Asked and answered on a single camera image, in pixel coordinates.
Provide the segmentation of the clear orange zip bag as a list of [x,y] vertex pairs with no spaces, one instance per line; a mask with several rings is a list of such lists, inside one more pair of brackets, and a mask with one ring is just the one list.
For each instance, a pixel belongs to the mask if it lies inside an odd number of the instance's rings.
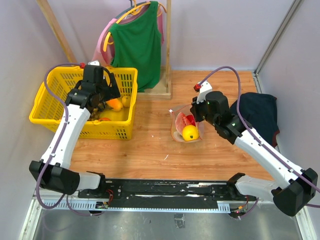
[[179,105],[169,109],[171,115],[170,133],[174,141],[194,143],[204,137],[204,123],[196,122],[191,105]]

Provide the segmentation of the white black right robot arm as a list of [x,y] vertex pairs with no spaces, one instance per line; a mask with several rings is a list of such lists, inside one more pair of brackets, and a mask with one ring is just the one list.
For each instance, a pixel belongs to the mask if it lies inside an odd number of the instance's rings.
[[240,113],[230,111],[222,92],[200,93],[192,99],[190,111],[196,122],[212,125],[220,137],[248,153],[273,178],[268,181],[237,173],[226,188],[230,199],[253,196],[273,202],[282,213],[294,217],[320,190],[316,171],[302,169],[275,150]]

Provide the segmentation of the watermelon slice toy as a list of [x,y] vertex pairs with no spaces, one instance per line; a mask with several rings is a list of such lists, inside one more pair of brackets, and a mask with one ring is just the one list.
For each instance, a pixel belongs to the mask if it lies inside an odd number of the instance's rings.
[[182,135],[183,129],[190,125],[187,116],[183,112],[179,112],[175,118],[175,128],[177,132]]

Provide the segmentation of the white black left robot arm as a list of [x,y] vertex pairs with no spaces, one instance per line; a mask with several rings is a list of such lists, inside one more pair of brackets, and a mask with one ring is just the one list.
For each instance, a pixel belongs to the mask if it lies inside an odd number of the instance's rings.
[[29,171],[40,188],[72,195],[89,190],[96,198],[107,193],[103,174],[70,170],[71,158],[80,133],[93,110],[100,103],[120,97],[115,75],[96,61],[82,66],[83,78],[60,100],[64,108],[55,135],[39,161],[32,161]]

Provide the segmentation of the yellow lemon toy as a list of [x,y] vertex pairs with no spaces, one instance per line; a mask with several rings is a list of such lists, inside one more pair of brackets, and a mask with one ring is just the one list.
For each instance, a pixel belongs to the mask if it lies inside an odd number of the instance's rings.
[[199,138],[199,132],[196,126],[194,125],[187,125],[182,130],[182,138],[185,141],[193,141]]

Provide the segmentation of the red apple toy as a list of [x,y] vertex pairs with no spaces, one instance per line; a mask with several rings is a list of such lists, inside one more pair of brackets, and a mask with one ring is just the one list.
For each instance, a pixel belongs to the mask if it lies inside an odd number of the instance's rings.
[[196,126],[196,121],[192,114],[187,115],[186,118],[189,121],[190,125]]

